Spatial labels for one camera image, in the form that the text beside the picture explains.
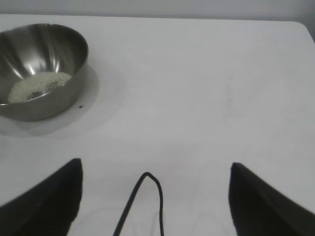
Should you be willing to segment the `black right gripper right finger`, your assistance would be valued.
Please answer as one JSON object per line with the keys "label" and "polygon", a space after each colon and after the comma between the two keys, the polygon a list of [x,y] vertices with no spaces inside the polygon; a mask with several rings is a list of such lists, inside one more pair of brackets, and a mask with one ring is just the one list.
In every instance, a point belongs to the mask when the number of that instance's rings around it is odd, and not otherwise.
{"label": "black right gripper right finger", "polygon": [[228,202],[239,236],[313,236],[315,215],[241,163],[230,169]]}

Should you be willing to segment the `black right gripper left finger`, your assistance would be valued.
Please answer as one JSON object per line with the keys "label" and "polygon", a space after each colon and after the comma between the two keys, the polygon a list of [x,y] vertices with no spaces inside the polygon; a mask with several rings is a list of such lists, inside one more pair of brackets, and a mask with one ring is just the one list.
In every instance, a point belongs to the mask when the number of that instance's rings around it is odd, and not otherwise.
{"label": "black right gripper left finger", "polygon": [[65,236],[77,217],[83,168],[72,159],[24,194],[0,207],[2,236]]}

